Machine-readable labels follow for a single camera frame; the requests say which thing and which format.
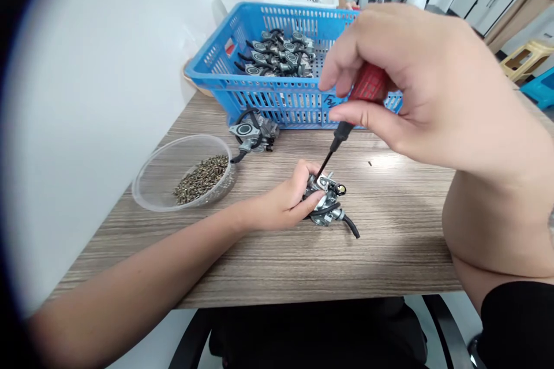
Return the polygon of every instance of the hand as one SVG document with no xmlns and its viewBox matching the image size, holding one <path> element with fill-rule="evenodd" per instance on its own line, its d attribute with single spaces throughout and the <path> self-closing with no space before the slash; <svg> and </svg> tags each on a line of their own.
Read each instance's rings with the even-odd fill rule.
<svg viewBox="0 0 554 369">
<path fill-rule="evenodd" d="M 363 125 L 414 160 L 487 179 L 512 181 L 552 163 L 551 137 L 463 20 L 370 4 L 327 54 L 320 89 L 336 85 L 337 96 L 346 96 L 364 61 L 384 68 L 403 91 L 399 116 L 351 101 L 333 108 L 332 120 Z"/>
<path fill-rule="evenodd" d="M 354 10 L 354 7 L 358 7 L 356 2 L 346 2 L 345 4 L 346 10 Z"/>
<path fill-rule="evenodd" d="M 310 174 L 316 175 L 320 167 L 300 160 L 290 179 L 268 193 L 246 200 L 244 209 L 249 213 L 250 228 L 274 231 L 292 228 L 304 219 L 325 195 L 320 190 L 302 200 Z"/>
</svg>

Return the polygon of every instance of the wooden table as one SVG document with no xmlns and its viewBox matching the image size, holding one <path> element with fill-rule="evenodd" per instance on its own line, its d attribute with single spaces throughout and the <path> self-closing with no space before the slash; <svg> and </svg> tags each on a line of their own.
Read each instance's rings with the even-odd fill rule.
<svg viewBox="0 0 554 369">
<path fill-rule="evenodd" d="M 554 135 L 554 125 L 526 105 Z M 236 151 L 226 115 L 197 93 L 161 145 L 206 133 Z M 52 297 L 241 199 L 261 194 L 290 176 L 300 158 L 327 154 L 329 130 L 282 131 L 273 153 L 251 154 L 238 165 L 232 192 L 208 208 L 155 213 L 124 193 L 79 255 Z M 454 172 L 416 163 L 391 151 L 368 131 L 355 131 L 327 167 L 348 193 L 342 207 L 355 221 L 356 240 L 344 223 L 329 228 L 303 221 L 295 229 L 254 232 L 231 248 L 178 305 L 220 307 L 399 296 L 460 290 L 441 231 L 441 210 Z"/>
</svg>

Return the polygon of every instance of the forearm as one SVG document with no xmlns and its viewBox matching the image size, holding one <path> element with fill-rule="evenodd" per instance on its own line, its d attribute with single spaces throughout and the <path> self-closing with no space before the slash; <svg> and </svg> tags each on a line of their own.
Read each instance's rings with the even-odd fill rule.
<svg viewBox="0 0 554 369">
<path fill-rule="evenodd" d="M 241 205 L 182 229 L 120 262 L 31 319 L 53 367 L 102 367 L 152 330 L 248 230 Z"/>
<path fill-rule="evenodd" d="M 548 227 L 554 172 L 546 159 L 517 187 L 457 172 L 443 210 L 443 230 L 458 276 L 477 310 L 495 286 L 514 280 L 554 283 Z"/>
</svg>

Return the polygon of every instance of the finger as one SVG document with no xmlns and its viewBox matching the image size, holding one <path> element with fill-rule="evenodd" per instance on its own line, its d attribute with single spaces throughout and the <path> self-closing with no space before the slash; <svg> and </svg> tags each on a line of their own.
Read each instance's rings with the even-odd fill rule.
<svg viewBox="0 0 554 369">
<path fill-rule="evenodd" d="M 367 61 L 384 68 L 393 82 L 402 85 L 399 73 L 410 59 L 407 50 L 410 31 L 403 19 L 398 18 L 396 8 L 369 7 L 344 31 L 329 50 L 321 71 L 319 88 L 322 91 L 338 85 L 337 95 L 344 96 L 354 83 L 356 73 Z"/>
<path fill-rule="evenodd" d="M 290 215 L 295 221 L 301 221 L 316 208 L 317 204 L 325 196 L 325 192 L 318 190 L 312 193 L 306 200 L 303 200 L 298 205 L 290 210 Z"/>
<path fill-rule="evenodd" d="M 383 106 L 366 101 L 348 101 L 329 112 L 333 121 L 348 121 L 361 125 L 377 134 L 387 145 L 399 153 L 408 141 L 413 125 Z"/>
<path fill-rule="evenodd" d="M 294 173 L 293 173 L 293 177 L 295 177 L 296 174 L 299 174 L 300 178 L 304 178 L 305 177 L 305 172 L 307 171 L 308 175 L 306 177 L 306 180 L 308 180 L 307 178 L 310 176 L 310 174 L 316 175 L 319 172 L 320 168 L 321 168 L 321 164 L 319 164 L 319 163 L 315 163 L 314 161 L 307 161 L 307 160 L 301 159 L 296 164 L 296 167 L 295 167 Z"/>
<path fill-rule="evenodd" d="M 304 191 L 308 185 L 310 174 L 316 175 L 321 168 L 321 164 L 314 163 L 306 160 L 299 160 L 296 168 L 294 169 L 293 176 L 289 179 L 289 183 L 292 190 L 293 204 L 288 208 L 294 207 L 294 205 L 302 198 Z"/>
</svg>

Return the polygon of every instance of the screwdriver shaft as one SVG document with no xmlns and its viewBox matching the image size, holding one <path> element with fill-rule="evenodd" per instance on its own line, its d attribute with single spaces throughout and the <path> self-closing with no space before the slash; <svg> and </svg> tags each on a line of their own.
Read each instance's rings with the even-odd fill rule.
<svg viewBox="0 0 554 369">
<path fill-rule="evenodd" d="M 329 163 L 329 159 L 331 158 L 332 155 L 333 155 L 333 152 L 329 152 L 329 154 L 323 161 L 323 164 L 321 165 L 319 172 L 317 172 L 316 179 L 314 180 L 315 182 L 317 182 L 317 180 L 319 179 L 319 176 L 321 176 L 321 173 L 323 173 L 323 169 L 325 169 L 325 166 L 327 165 L 327 163 Z"/>
</svg>

